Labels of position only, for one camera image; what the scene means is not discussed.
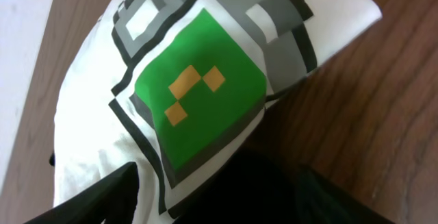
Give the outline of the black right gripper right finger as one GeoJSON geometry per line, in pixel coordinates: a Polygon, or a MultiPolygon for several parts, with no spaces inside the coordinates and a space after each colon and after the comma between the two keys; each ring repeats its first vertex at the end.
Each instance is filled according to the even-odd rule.
{"type": "Polygon", "coordinates": [[[388,223],[308,166],[293,179],[267,158],[240,151],[177,223],[388,223]]]}

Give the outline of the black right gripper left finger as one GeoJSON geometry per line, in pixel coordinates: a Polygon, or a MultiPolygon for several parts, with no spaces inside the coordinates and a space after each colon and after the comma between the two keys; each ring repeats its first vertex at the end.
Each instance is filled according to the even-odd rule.
{"type": "Polygon", "coordinates": [[[128,162],[91,187],[26,224],[131,224],[138,202],[139,176],[128,162]]]}

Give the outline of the white t-shirt pixel print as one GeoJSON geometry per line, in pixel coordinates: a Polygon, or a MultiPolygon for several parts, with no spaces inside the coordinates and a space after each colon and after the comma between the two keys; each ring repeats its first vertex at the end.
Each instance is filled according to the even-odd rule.
{"type": "Polygon", "coordinates": [[[135,162],[134,222],[173,222],[271,105],[381,16],[373,0],[111,0],[60,88],[54,205],[135,162]]]}

